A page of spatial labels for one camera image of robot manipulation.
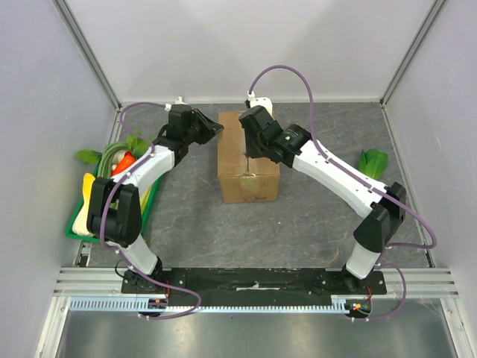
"green tray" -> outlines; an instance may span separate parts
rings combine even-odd
[[[98,173],[98,166],[96,166],[95,171],[93,172],[94,176],[96,176]],[[152,205],[154,203],[154,200],[156,199],[157,192],[159,191],[159,187],[161,184],[162,177],[157,179],[154,184],[152,184],[152,190],[151,194],[149,195],[148,202],[146,204],[146,208],[144,210],[144,214],[142,215],[142,228],[141,228],[141,234],[144,235],[144,231],[146,228],[146,224],[148,223],[149,220],[149,215],[151,214],[152,210]],[[88,242],[99,242],[99,238],[96,236],[81,236],[77,235],[76,233],[73,232],[73,223],[75,222],[76,216],[78,216],[78,213],[81,210],[81,207],[83,207],[84,200],[81,198],[78,206],[76,207],[75,213],[73,214],[73,217],[68,223],[68,227],[66,228],[66,237],[69,237],[70,239],[76,239],[76,240],[83,240],[83,241],[88,241]]]

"cardboard box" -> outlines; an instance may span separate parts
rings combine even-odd
[[[218,179],[226,203],[273,201],[280,182],[279,164],[268,158],[245,155],[245,134],[240,112],[221,113],[224,130],[218,137]]]

